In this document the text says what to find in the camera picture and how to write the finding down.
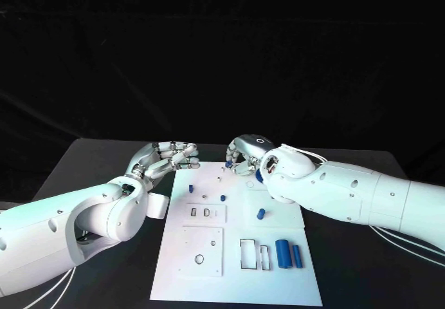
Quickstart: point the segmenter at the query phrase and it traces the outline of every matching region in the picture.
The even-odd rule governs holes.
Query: dark table surface
[[[114,177],[121,176],[132,154],[145,143],[76,140],[35,200],[107,183]],[[200,144],[199,159],[210,162],[225,161],[225,148],[226,145]],[[331,161],[361,165],[405,178],[397,161],[386,151],[307,150]],[[153,192],[170,196],[173,180],[174,173],[168,173]],[[305,209],[302,213],[325,308],[444,307],[442,267],[390,245],[367,226],[331,220]],[[166,220],[145,218],[135,237],[101,252],[76,268],[72,284],[58,308],[277,308],[278,306],[256,304],[150,300],[164,224]],[[0,298],[0,309],[23,308],[58,280],[59,278],[27,291]],[[65,284],[33,306],[35,309],[50,307],[63,286]]]

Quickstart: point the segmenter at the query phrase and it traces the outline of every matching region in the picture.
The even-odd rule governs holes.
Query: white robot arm
[[[246,161],[235,166],[238,154]],[[445,188],[370,169],[320,160],[259,135],[242,135],[228,148],[226,166],[241,176],[256,171],[272,198],[350,223],[389,228],[445,250]]]
[[[199,168],[199,159],[187,158],[196,154],[194,144],[148,144],[124,176],[0,213],[0,297],[37,286],[130,240],[145,216],[164,218],[168,198],[147,191],[167,172]],[[89,232],[84,241],[75,226]]]

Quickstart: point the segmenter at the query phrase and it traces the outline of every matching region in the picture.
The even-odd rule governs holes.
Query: black curtain
[[[412,178],[445,184],[432,24],[256,1],[23,3],[0,5],[0,200],[33,197],[79,137],[256,133],[390,151]]]

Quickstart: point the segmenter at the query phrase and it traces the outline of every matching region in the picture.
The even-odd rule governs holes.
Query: blue cylinder
[[[261,208],[259,212],[258,212],[258,215],[256,215],[256,218],[262,220],[265,213],[266,213],[266,211]]]
[[[278,267],[291,268],[292,259],[289,257],[289,242],[285,239],[277,240],[275,247],[277,247]]]
[[[255,172],[255,178],[262,183],[264,179],[262,179],[262,174],[261,174],[259,170],[256,170],[256,172]]]
[[[294,251],[295,266],[297,268],[302,268],[304,264],[301,263],[301,255],[300,255],[298,246],[292,246],[292,251]]]

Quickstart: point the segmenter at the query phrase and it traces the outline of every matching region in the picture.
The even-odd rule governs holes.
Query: robotic hand
[[[164,218],[168,198],[147,191],[170,171],[199,168],[189,155],[197,155],[194,144],[151,143],[124,176],[0,213],[0,297],[37,286],[130,240],[145,216]],[[84,241],[75,226],[89,232]]]
[[[246,161],[235,166],[239,153]],[[304,155],[314,156],[314,163]],[[272,198],[350,223],[385,227],[445,250],[445,188],[327,161],[259,135],[241,135],[228,147],[226,166],[241,176],[261,174]]]

